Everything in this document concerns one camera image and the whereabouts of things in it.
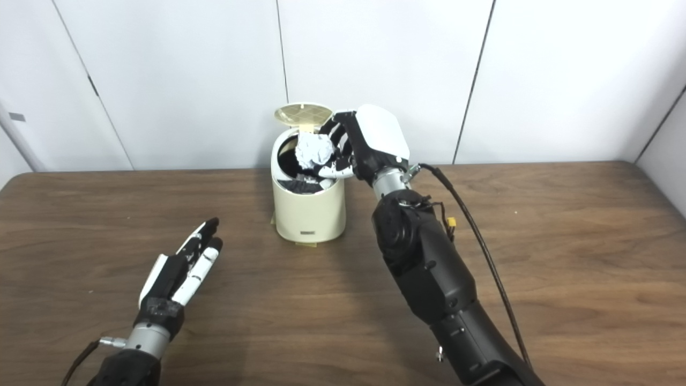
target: wood grain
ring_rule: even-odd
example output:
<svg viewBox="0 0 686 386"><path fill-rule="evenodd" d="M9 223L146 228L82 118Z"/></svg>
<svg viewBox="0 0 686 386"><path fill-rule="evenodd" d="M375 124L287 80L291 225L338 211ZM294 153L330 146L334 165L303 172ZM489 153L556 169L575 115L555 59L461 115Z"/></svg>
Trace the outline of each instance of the wood grain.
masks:
<svg viewBox="0 0 686 386"><path fill-rule="evenodd" d="M686 385L686 222L628 163L446 166L498 264L548 385ZM270 225L266 170L24 174L0 192L0 383L55 385L85 345L126 336L159 253L222 220L224 250L164 360L164 385L455 385L386 271L371 189L317 248ZM457 246L512 342L469 228ZM82 366L83 385L110 353Z"/></svg>

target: trash can lid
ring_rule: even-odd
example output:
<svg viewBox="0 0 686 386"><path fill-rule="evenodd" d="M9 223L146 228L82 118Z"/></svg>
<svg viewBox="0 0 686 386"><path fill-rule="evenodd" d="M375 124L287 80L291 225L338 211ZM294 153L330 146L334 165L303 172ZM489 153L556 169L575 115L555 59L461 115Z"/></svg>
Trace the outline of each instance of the trash can lid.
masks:
<svg viewBox="0 0 686 386"><path fill-rule="evenodd" d="M328 107L315 103L291 103L274 112L274 117L288 126L322 126L331 117Z"/></svg>

